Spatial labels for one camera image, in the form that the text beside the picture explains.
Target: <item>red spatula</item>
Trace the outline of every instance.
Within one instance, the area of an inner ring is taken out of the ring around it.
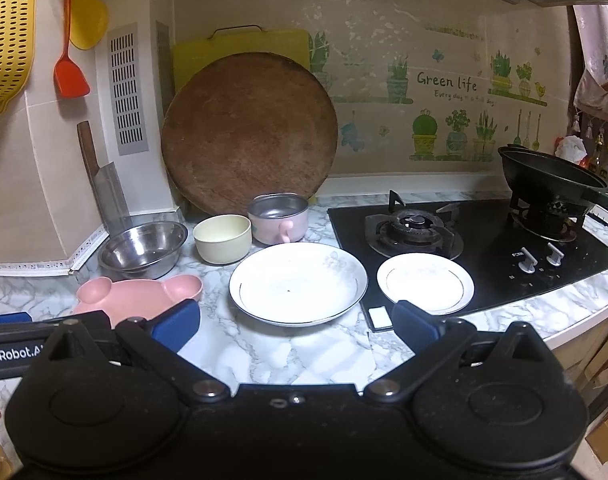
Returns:
[[[55,64],[53,78],[60,96],[73,99],[87,95],[91,89],[82,71],[68,57],[68,40],[70,37],[70,0],[64,0],[64,51]]]

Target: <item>small white plate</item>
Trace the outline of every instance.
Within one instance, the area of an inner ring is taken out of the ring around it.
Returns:
[[[378,269],[380,289],[393,302],[407,300],[434,316],[468,305],[475,286],[466,270],[435,254],[400,254]]]
[[[228,290],[240,310],[278,326],[326,323],[361,300],[368,285],[352,254],[298,242],[251,254],[233,272]]]

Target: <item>yellow colander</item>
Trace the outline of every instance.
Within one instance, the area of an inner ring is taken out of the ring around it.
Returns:
[[[0,0],[0,114],[28,79],[34,44],[35,0]]]

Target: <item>cutting board handle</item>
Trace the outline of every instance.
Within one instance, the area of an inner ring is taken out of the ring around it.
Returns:
[[[259,25],[236,25],[235,27],[222,27],[222,28],[216,28],[216,29],[213,31],[213,33],[212,33],[212,34],[211,34],[211,35],[210,35],[208,38],[206,38],[206,39],[207,39],[207,40],[212,40],[212,39],[215,37],[215,35],[216,35],[218,32],[221,32],[222,30],[233,30],[233,29],[235,29],[235,28],[248,28],[248,27],[257,27],[257,28],[259,28],[259,29],[260,29],[260,32],[264,32],[264,29],[263,29],[262,27],[260,27]]]

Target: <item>white plastic bag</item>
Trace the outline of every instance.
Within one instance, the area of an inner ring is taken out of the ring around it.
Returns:
[[[574,164],[579,164],[586,156],[584,141],[574,135],[564,137],[564,139],[559,141],[558,148],[555,150],[555,156]]]

